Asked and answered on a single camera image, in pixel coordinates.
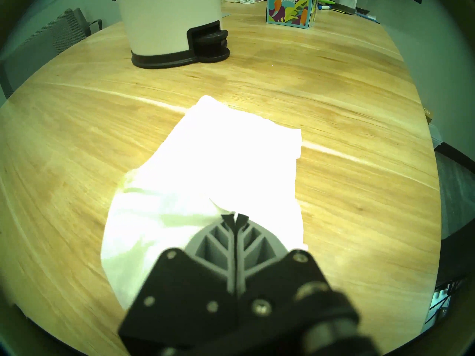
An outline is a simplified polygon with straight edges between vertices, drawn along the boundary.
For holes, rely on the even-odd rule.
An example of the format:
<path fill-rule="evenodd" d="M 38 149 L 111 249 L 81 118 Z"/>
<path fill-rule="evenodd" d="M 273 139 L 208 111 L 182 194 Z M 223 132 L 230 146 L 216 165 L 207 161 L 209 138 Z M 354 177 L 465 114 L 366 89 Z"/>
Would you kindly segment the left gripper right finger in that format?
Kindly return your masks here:
<path fill-rule="evenodd" d="M 237 215 L 239 355 L 373 355 L 360 316 L 315 259 Z"/>

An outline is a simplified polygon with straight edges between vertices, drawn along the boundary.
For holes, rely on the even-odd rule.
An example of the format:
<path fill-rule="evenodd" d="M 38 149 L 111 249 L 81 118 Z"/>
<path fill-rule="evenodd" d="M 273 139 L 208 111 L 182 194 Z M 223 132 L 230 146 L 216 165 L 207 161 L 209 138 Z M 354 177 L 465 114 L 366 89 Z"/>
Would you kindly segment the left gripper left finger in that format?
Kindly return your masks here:
<path fill-rule="evenodd" d="M 234 330 L 236 229 L 222 215 L 159 256 L 118 330 L 130 355 L 173 355 Z"/>

